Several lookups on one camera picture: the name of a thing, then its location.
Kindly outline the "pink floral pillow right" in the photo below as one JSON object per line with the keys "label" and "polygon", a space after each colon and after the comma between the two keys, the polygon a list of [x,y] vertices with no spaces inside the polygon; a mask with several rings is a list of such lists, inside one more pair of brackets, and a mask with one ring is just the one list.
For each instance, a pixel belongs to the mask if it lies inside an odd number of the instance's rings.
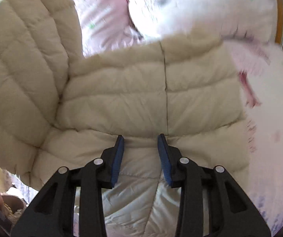
{"label": "pink floral pillow right", "polygon": [[276,0],[128,0],[128,8],[148,40],[194,27],[229,39],[275,40]]}

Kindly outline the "pink floral pillow left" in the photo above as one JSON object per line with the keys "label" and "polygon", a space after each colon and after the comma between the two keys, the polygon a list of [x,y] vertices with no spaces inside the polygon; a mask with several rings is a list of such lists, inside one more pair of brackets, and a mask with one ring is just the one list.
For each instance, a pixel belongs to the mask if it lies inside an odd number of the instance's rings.
{"label": "pink floral pillow left", "polygon": [[128,0],[73,1],[81,26],[84,56],[142,42],[130,19]]}

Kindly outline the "pink floral bed sheet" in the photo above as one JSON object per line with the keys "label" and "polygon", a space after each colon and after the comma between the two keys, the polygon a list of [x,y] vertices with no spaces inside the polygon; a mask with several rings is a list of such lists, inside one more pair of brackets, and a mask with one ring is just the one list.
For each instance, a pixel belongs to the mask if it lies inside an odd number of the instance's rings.
{"label": "pink floral bed sheet", "polygon": [[[232,59],[221,55],[227,47]],[[120,183],[103,196],[113,236],[172,236],[180,194],[159,178],[155,135],[198,164],[223,164],[272,234],[283,227],[283,51],[227,41],[194,64],[163,62],[162,42],[83,59],[66,85],[56,124],[0,65],[0,166],[40,189],[61,165],[83,166],[120,133],[128,150]]]}

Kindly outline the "beige puffer jacket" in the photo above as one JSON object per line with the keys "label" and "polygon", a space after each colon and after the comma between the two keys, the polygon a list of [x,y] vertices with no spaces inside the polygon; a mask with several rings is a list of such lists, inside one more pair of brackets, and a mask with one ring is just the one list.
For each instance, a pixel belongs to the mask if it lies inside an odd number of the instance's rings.
{"label": "beige puffer jacket", "polygon": [[201,29],[83,56],[73,0],[0,3],[0,167],[40,189],[125,139],[120,177],[103,192],[111,236],[173,236],[180,191],[157,137],[200,166],[248,185],[240,83],[223,42]]}

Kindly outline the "pink floral pillow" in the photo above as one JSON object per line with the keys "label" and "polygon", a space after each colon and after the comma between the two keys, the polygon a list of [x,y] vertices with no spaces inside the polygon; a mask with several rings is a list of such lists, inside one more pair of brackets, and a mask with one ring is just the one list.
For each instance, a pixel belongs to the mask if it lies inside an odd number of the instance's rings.
{"label": "pink floral pillow", "polygon": [[128,0],[128,8],[148,40],[194,27],[229,39],[275,40],[276,0]]}
{"label": "pink floral pillow", "polygon": [[142,42],[130,19],[128,0],[73,1],[81,26],[84,56]]}

